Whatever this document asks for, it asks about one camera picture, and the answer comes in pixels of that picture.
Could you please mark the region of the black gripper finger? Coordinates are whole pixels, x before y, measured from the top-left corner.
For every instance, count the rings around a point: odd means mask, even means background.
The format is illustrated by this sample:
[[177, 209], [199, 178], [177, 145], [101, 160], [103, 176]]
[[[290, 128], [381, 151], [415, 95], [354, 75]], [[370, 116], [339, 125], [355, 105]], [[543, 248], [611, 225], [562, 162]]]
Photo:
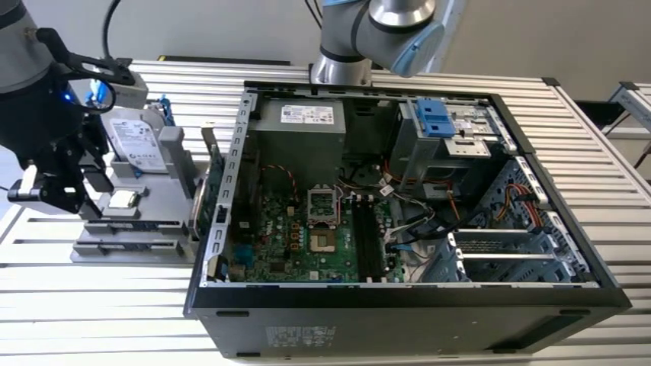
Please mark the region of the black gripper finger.
[[79, 161], [83, 147], [54, 146], [34, 164], [35, 172], [23, 177], [23, 206], [46, 214], [78, 214], [86, 220], [102, 218], [102, 211], [90, 197]]
[[114, 191], [114, 183], [106, 174], [105, 155], [110, 152], [106, 129], [99, 115], [86, 115], [78, 134], [78, 141], [85, 149], [79, 167], [94, 190], [101, 193]]

